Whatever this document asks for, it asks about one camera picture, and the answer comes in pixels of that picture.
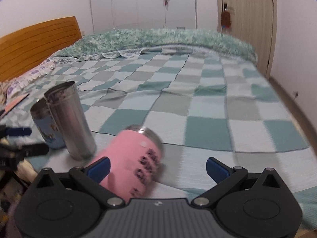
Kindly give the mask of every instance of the pink tumbler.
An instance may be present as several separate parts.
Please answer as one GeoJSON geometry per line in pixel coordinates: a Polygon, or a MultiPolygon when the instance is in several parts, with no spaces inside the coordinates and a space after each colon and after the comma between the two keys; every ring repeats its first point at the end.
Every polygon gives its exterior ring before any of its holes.
{"type": "Polygon", "coordinates": [[[110,159],[110,173],[100,185],[128,202],[144,194],[157,171],[162,152],[163,143],[158,135],[146,127],[131,125],[119,132],[91,163],[104,156],[110,159]]]}

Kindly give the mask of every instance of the wall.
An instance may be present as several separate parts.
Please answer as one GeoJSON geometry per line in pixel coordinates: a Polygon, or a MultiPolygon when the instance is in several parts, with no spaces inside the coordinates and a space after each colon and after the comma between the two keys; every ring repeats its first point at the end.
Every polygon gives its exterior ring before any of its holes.
{"type": "Polygon", "coordinates": [[[217,31],[218,3],[217,0],[197,0],[197,27],[217,31]]]}
{"type": "Polygon", "coordinates": [[[89,0],[0,0],[0,37],[67,16],[75,16],[86,35],[93,33],[89,0]]]}
{"type": "Polygon", "coordinates": [[[317,130],[317,0],[277,0],[277,36],[271,76],[317,130]]]}

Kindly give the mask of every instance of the blue tin container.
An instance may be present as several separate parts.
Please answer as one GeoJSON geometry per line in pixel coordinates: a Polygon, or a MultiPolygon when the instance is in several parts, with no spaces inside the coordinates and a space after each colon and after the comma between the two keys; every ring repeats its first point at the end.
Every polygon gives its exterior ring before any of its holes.
{"type": "Polygon", "coordinates": [[[33,121],[51,149],[65,147],[62,134],[58,131],[44,98],[38,100],[30,110],[33,121]]]}

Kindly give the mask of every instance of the white wardrobe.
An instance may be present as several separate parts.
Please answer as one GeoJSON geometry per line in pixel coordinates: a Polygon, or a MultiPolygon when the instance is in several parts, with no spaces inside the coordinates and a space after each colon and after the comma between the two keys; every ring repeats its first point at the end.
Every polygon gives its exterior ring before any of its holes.
{"type": "Polygon", "coordinates": [[[120,28],[196,28],[195,0],[91,0],[95,33],[120,28]]]}

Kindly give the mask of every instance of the orange headboard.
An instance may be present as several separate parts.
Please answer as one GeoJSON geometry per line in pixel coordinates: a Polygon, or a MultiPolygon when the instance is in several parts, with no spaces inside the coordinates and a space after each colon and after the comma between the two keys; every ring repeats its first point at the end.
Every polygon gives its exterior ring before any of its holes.
{"type": "Polygon", "coordinates": [[[0,38],[0,82],[20,76],[79,39],[75,17],[42,22],[0,38]]]}

